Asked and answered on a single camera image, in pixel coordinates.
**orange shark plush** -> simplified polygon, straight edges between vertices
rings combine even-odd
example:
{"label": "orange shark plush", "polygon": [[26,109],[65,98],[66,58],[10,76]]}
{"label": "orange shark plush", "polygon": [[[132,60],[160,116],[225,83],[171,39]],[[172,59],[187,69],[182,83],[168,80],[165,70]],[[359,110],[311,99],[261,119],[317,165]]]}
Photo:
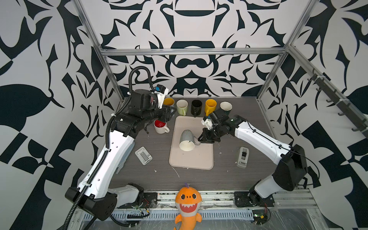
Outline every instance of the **orange shark plush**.
{"label": "orange shark plush", "polygon": [[179,230],[193,230],[198,222],[202,221],[202,216],[197,213],[202,203],[202,197],[199,192],[189,187],[182,188],[176,195],[175,204],[180,214],[175,218],[175,223],[181,222]]}

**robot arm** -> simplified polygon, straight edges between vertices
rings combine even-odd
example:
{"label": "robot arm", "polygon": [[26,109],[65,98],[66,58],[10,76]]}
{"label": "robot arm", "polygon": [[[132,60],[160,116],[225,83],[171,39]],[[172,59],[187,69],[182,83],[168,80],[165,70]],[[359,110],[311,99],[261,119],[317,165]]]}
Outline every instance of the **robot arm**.
{"label": "robot arm", "polygon": [[307,162],[303,148],[282,143],[258,130],[246,119],[235,115],[229,118],[222,110],[217,110],[205,117],[201,143],[220,142],[220,137],[231,134],[251,144],[277,165],[273,174],[257,182],[250,189],[250,203],[262,205],[265,199],[282,189],[292,191],[307,174]]}
{"label": "robot arm", "polygon": [[[132,75],[140,69],[147,71],[151,91],[132,90]],[[151,74],[146,67],[136,67],[131,71],[129,91],[129,98],[108,123],[107,144],[100,152],[91,170],[78,184],[78,187],[70,187],[65,194],[65,197],[74,204],[65,220],[63,229],[68,228],[77,206],[94,217],[105,220],[115,207],[127,203],[138,203],[143,199],[143,188],[138,185],[129,184],[112,190],[109,190],[108,186],[121,159],[127,151],[129,152],[129,149],[131,150],[134,139],[142,129],[145,129],[145,124],[150,124],[154,120],[168,122],[176,109],[163,105],[168,89],[162,85],[153,87]],[[122,113],[125,108],[128,108],[128,112]]]}

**black mug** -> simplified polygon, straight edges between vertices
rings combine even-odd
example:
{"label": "black mug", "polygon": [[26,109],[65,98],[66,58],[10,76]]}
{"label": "black mug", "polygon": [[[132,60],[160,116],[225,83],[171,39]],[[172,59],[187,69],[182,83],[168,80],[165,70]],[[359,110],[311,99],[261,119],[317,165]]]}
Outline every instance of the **black mug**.
{"label": "black mug", "polygon": [[191,114],[196,117],[201,114],[202,111],[202,102],[200,100],[193,100],[192,107],[191,107]]}

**shark plush mouth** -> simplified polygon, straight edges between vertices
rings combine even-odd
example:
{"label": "shark plush mouth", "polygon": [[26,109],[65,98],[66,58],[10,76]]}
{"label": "shark plush mouth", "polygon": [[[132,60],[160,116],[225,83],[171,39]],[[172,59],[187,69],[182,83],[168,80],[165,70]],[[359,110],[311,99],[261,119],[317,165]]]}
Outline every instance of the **shark plush mouth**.
{"label": "shark plush mouth", "polygon": [[180,209],[183,212],[194,212],[197,208],[197,204],[180,204]]}

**beige tray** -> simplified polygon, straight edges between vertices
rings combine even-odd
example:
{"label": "beige tray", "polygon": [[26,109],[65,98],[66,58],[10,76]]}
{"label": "beige tray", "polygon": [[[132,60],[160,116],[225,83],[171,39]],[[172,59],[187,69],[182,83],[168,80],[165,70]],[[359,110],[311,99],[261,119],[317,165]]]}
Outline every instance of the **beige tray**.
{"label": "beige tray", "polygon": [[213,144],[196,145],[192,151],[183,151],[179,148],[180,136],[184,130],[192,131],[197,138],[202,134],[202,129],[205,128],[201,124],[202,119],[202,117],[176,117],[169,158],[171,166],[192,169],[212,169]]}

